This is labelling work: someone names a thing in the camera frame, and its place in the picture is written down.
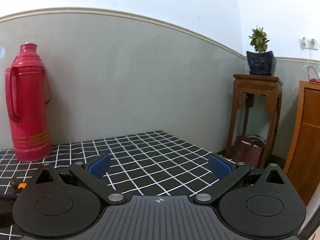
blue gripper pad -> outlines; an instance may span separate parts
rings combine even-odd
[[[218,159],[214,155],[210,155],[208,160],[211,172],[218,178],[223,179],[232,172],[232,168],[224,163],[222,160]]]
[[[88,172],[97,179],[101,179],[110,168],[110,160],[110,154],[104,155],[88,167]]]

blue ceramic pot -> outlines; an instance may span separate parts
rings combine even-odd
[[[247,51],[251,75],[273,76],[276,70],[276,58],[272,51],[255,53]]]

table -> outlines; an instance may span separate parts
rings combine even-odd
[[[12,149],[0,150],[0,194],[13,191],[9,186],[12,177],[28,182],[43,162],[68,167],[105,151],[112,158],[102,180],[121,193],[191,196],[218,180],[206,166],[209,151],[166,132],[153,131],[56,145],[49,156],[32,163],[17,161]],[[0,239],[20,236],[16,225],[0,228]]]
[[[226,145],[226,157],[230,156],[233,131],[236,122],[236,111],[241,108],[245,94],[245,114],[242,135],[245,135],[249,108],[253,107],[254,95],[267,96],[266,111],[270,117],[268,136],[259,168],[262,169],[267,164],[267,159],[271,156],[279,125],[279,117],[282,99],[282,81],[278,77],[234,74],[232,111],[229,127],[228,140]]]

thermos handle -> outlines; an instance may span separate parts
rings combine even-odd
[[[48,76],[47,76],[47,70],[45,67],[44,67],[44,80],[47,83],[47,88],[48,88],[48,92],[49,92],[49,99],[44,102],[44,104],[46,105],[51,101],[52,96],[51,96],[51,89],[50,89],[50,84],[49,84],[49,80],[48,80]]]
[[[19,118],[19,115],[14,112],[14,107],[13,107],[13,100],[12,100],[12,77],[15,75],[17,76],[17,68],[12,67],[9,70],[5,72],[5,98],[7,101],[7,109],[8,109],[8,114],[9,118],[13,121],[17,121]]]

gray wall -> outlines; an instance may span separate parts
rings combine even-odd
[[[1,72],[34,42],[48,70],[52,143],[165,130],[212,151],[225,146],[233,73],[245,61],[170,28],[90,14],[0,23]],[[12,146],[0,75],[0,148]]]
[[[277,60],[275,76],[279,77],[282,86],[282,106],[279,120],[279,128],[275,141],[273,154],[286,158],[293,135],[297,113],[298,92],[300,80],[308,80],[307,67],[301,69],[307,62],[289,60]],[[317,65],[309,63],[317,70]],[[269,118],[265,114],[266,97],[256,96],[254,107],[250,110],[248,121],[248,134],[259,134],[267,138]]]

